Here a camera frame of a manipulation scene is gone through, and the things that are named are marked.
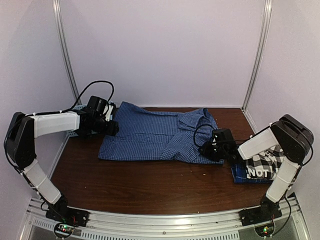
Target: black and white plaid shirt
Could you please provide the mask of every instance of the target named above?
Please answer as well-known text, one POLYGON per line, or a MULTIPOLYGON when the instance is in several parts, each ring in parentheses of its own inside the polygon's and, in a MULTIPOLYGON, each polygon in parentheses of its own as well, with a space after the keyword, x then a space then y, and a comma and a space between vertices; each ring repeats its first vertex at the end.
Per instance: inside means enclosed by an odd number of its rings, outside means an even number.
POLYGON ((284 152, 279 145, 260 152, 245 160, 248 179, 274 180, 284 160, 284 152))

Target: robotic arm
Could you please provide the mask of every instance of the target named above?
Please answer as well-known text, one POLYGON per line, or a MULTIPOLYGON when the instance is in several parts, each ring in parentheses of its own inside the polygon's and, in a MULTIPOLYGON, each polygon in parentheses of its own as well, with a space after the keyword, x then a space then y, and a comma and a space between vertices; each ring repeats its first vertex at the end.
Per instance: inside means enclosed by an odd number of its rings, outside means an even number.
POLYGON ((5 150, 17 165, 20 174, 48 204, 47 218, 63 220, 72 226, 75 222, 78 226, 85 226, 89 213, 67 207, 66 197, 53 185, 36 159, 35 138, 64 131, 75 131, 81 137, 92 131, 115 136, 119 131, 118 123, 111 120, 115 107, 113 103, 109 104, 100 97, 92 96, 87 106, 80 110, 27 116, 16 112, 13 115, 5 150))
POLYGON ((199 151, 213 161, 227 159, 231 164, 235 164, 273 146, 279 145, 282 148, 283 162, 271 186, 262 197, 260 206, 239 212, 242 225, 247 226, 282 216, 279 202, 294 184, 313 142, 312 132, 286 114, 240 146, 237 146, 229 129, 213 130, 212 138, 200 147, 199 151))

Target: blue plaid fabric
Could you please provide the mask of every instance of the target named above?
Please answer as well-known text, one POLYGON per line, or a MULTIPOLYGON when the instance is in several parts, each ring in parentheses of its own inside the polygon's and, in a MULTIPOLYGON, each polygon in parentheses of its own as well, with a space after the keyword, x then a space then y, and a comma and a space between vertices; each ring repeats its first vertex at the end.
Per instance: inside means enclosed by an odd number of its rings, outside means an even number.
MULTIPOLYGON (((99 159, 116 161, 178 160, 196 164, 223 164, 203 157, 194 145, 197 126, 210 124, 218 128, 206 108, 191 112, 151 112, 123 102, 115 121, 119 123, 116 136, 105 136, 99 159)), ((196 135, 198 145, 205 143, 212 129, 204 126, 196 135)))
POLYGON ((236 184, 270 184, 272 180, 268 179, 258 179, 258 178, 247 178, 246 166, 245 164, 236 164, 231 166, 233 180, 236 184))

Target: white wall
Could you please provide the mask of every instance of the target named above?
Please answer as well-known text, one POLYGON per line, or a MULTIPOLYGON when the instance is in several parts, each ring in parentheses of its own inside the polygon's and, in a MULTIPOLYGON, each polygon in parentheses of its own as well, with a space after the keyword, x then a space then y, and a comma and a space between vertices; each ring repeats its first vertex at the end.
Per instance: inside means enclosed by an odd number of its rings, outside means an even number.
POLYGON ((320 2, 273 1, 261 69, 248 111, 257 129, 288 113, 315 136, 313 161, 294 185, 312 239, 320 225, 320 2))
MULTIPOLYGON (((63 0, 75 79, 114 83, 113 100, 141 107, 240 107, 264 0, 63 0)), ((90 95, 109 96, 108 86, 90 95)))
MULTIPOLYGON (((51 0, 0 2, 0 139, 14 112, 60 110, 74 101, 51 0)), ((36 154, 49 173, 64 134, 36 140, 36 154)), ((0 239, 14 240, 32 191, 7 163, 0 147, 0 239)))

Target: vertical metal post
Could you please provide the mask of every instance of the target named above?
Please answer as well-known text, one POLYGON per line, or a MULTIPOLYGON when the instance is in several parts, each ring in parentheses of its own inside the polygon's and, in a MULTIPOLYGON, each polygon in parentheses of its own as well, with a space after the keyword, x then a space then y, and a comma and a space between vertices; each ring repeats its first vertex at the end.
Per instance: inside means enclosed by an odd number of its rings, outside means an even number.
MULTIPOLYGON (((79 91, 77 88, 76 80, 75 80, 75 75, 72 70, 71 66, 71 61, 70 61, 70 56, 67 48, 67 42, 66 42, 66 37, 65 37, 65 31, 64 31, 64 24, 62 20, 62 15, 61 15, 61 10, 60 10, 60 0, 52 0, 53 3, 53 12, 54 12, 54 17, 55 17, 55 22, 56 22, 56 27, 58 31, 58 36, 59 36, 59 41, 60 41, 60 46, 61 46, 61 51, 62 51, 62 56, 63 56, 63 61, 66 69, 67 76, 69 78, 72 94, 75 99, 79 97, 79 91)), ((81 100, 79 99, 77 102, 79 105, 81 105, 81 100)))
POLYGON ((254 89, 254 86, 255 86, 255 83, 257 80, 259 68, 260 68, 261 61, 262 61, 263 52, 264 52, 265 45, 266 45, 266 40, 268 37, 270 20, 271 20, 271 13, 272 13, 272 0, 265 0, 259 44, 258 44, 258 48, 256 51, 256 56, 255 56, 255 61, 254 61, 254 65, 253 65, 253 69, 252 69, 252 73, 251 73, 250 83, 249 83, 248 90, 246 92, 245 99, 244 99, 244 102, 243 102, 243 105, 241 108, 244 112, 246 111, 246 109, 248 107, 248 103, 249 103, 250 98, 252 96, 252 92, 253 92, 253 89, 254 89))

